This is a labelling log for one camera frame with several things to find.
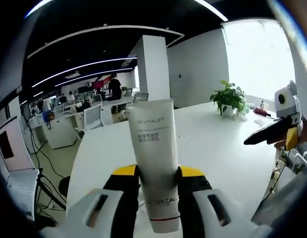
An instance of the black ceiling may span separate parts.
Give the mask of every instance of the black ceiling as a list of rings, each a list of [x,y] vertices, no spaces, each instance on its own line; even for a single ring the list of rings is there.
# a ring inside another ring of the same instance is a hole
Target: black ceiling
[[[222,0],[213,3],[229,20],[244,17],[272,17],[265,0]],[[180,41],[220,27],[222,20],[194,0],[53,0],[38,19],[27,46],[30,55],[60,37],[104,24],[150,26],[185,35]],[[65,76],[51,78],[32,85],[64,70],[83,64],[128,57],[141,35],[164,36],[166,43],[178,35],[157,30],[106,29],[88,32],[52,44],[25,59],[22,76],[22,100],[31,100],[38,92],[55,90],[55,85],[67,81]],[[123,61],[95,64],[79,70],[81,76],[119,69]]]

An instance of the white tube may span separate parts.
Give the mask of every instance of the white tube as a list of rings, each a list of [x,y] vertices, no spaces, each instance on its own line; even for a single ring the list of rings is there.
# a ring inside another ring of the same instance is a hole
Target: white tube
[[[152,229],[155,233],[178,231],[181,221],[174,182],[178,157],[173,100],[128,104],[126,110]]]

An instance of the cosmetic tube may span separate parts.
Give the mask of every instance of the cosmetic tube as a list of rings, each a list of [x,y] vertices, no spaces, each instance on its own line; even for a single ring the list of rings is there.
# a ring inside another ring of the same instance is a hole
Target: cosmetic tube
[[[153,232],[181,229],[173,100],[128,104],[133,149],[140,170],[141,188]]]

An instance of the green plant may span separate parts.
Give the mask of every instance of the green plant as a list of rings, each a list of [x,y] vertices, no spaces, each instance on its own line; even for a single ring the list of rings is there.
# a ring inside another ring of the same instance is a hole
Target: green plant
[[[240,87],[235,87],[234,83],[228,83],[221,80],[221,83],[225,85],[223,90],[216,90],[215,94],[211,95],[210,100],[217,103],[218,110],[222,115],[227,109],[226,105],[232,106],[233,109],[237,108],[241,112],[245,106],[244,92]]]

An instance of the small bottle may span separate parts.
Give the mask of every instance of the small bottle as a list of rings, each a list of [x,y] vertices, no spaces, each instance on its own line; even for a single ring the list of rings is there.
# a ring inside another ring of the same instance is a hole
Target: small bottle
[[[261,100],[261,103],[260,103],[260,107],[259,107],[261,110],[264,109],[264,102],[263,102],[263,99]]]

